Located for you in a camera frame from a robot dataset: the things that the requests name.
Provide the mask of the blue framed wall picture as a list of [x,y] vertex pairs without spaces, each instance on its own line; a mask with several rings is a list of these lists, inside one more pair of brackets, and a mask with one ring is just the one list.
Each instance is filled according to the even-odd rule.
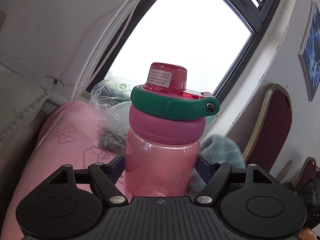
[[319,88],[319,8],[316,1],[311,3],[310,17],[299,58],[304,71],[308,98],[312,102]]

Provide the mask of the teal microfibre cloth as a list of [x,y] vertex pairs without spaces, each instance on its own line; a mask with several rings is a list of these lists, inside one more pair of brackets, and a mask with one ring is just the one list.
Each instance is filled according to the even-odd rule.
[[[238,145],[228,137],[214,134],[200,143],[200,153],[213,163],[224,161],[234,168],[246,168],[245,161],[242,157],[242,151]],[[191,178],[186,188],[186,195],[192,200],[200,193],[205,186],[204,180],[198,172],[193,169]]]

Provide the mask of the clear plastic bag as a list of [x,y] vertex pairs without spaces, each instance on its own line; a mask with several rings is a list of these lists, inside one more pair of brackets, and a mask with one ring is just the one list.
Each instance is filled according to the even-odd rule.
[[103,150],[115,154],[125,153],[126,134],[130,127],[131,90],[128,83],[108,77],[97,83],[91,91],[89,105],[100,119],[98,146]]

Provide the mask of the black window frame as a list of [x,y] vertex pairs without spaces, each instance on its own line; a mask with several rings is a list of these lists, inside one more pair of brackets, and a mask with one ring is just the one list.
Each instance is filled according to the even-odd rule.
[[214,91],[219,103],[223,103],[265,35],[280,0],[223,0],[249,29],[251,35],[233,64]]

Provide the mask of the pink printed table cloth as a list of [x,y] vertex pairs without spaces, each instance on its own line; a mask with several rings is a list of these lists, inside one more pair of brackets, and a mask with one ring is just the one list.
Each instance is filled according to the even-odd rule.
[[36,149],[15,189],[1,232],[1,239],[22,239],[16,221],[19,202],[63,164],[84,169],[93,163],[109,163],[116,154],[98,147],[103,126],[89,104],[77,101],[59,107],[44,123]]

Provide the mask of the maroon gold-framed chair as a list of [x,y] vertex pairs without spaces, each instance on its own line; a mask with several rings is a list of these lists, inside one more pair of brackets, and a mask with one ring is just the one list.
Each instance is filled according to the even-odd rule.
[[271,171],[289,135],[292,119],[288,92],[279,84],[270,84],[242,154],[246,164],[257,164],[265,171]]

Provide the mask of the beige sofa cushion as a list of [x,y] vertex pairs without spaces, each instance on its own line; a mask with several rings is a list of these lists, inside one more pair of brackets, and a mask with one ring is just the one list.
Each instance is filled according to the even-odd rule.
[[48,97],[40,85],[1,70],[1,147]]

